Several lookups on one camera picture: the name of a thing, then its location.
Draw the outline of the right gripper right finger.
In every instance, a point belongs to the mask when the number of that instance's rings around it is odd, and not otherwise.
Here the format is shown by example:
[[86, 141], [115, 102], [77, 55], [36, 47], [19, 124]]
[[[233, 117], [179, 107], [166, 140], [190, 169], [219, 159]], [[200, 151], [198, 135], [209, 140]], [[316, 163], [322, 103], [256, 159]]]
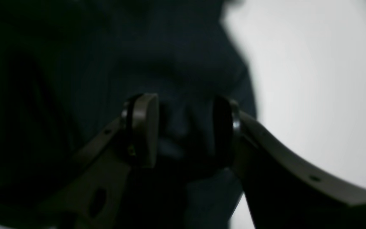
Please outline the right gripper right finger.
[[240, 180], [256, 229], [366, 229], [366, 189], [288, 149], [235, 100], [215, 97], [216, 156]]

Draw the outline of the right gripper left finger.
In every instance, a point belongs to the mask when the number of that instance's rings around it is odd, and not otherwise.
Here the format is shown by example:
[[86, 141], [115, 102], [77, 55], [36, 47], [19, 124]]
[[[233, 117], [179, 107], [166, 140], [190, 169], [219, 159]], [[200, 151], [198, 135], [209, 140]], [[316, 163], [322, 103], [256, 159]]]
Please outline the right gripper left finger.
[[128, 176], [133, 168], [153, 168], [159, 129], [159, 97], [143, 93], [76, 152], [65, 166], [66, 184], [38, 204], [60, 216], [58, 229], [113, 229]]

